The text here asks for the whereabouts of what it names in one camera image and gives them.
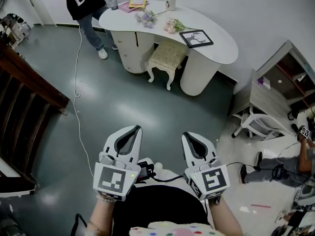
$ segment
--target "picture frame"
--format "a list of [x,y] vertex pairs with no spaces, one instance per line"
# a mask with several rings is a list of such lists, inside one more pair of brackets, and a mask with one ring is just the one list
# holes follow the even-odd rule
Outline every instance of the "picture frame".
[[213,41],[202,29],[180,32],[179,35],[189,48],[213,45]]

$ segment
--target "pink notebook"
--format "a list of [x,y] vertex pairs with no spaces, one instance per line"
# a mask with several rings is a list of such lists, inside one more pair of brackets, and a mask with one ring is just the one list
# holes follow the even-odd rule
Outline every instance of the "pink notebook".
[[118,6],[118,9],[123,10],[124,12],[131,12],[133,10],[139,9],[139,8],[129,8],[129,2],[124,2],[123,4]]

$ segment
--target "black t-shirt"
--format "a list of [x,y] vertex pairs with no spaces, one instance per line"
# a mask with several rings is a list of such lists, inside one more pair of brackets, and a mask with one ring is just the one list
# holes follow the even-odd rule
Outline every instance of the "black t-shirt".
[[73,20],[79,20],[105,6],[105,0],[67,0]]
[[152,185],[133,188],[124,202],[114,207],[113,236],[128,236],[131,227],[147,228],[151,222],[209,225],[202,203],[182,189]]

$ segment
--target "jeans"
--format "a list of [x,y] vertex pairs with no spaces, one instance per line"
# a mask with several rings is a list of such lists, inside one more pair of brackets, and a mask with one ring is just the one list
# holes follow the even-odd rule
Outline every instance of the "jeans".
[[[290,173],[290,177],[282,178],[278,180],[278,182],[295,188],[301,186],[308,178],[307,175],[304,177],[299,176],[301,173],[298,171],[298,158],[296,156],[289,158],[280,157],[278,160],[283,163],[288,171],[292,172]],[[261,171],[253,171],[247,174],[245,182],[273,181],[275,172],[273,172],[272,169],[281,164],[278,160],[276,158],[264,158],[259,164]]]
[[[85,16],[84,18],[81,18],[78,21],[80,28],[83,29],[84,35],[89,41],[89,43],[97,50],[100,51],[104,48],[103,41],[99,38],[99,36],[96,34],[92,27],[92,17],[99,20],[101,15],[107,10],[107,8],[104,6],[95,12],[91,13],[90,15]],[[106,35],[108,39],[111,41],[112,44],[114,44],[113,36],[110,31],[106,31]]]

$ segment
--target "white chair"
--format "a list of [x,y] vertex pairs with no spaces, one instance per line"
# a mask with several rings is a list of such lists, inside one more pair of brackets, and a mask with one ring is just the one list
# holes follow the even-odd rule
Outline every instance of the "white chair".
[[176,68],[181,69],[181,62],[186,56],[187,46],[171,40],[165,40],[154,51],[148,61],[148,73],[150,75],[149,82],[154,80],[152,72],[153,67],[157,67],[159,70],[166,71],[169,80],[167,83],[167,90],[171,90],[171,83],[175,77]]
[[243,110],[243,116],[233,116],[241,119],[241,126],[232,134],[232,138],[235,138],[243,128],[249,130],[250,138],[253,133],[264,138],[264,140],[283,135],[294,136],[293,130],[286,129],[276,118],[262,113],[254,113],[253,106]]

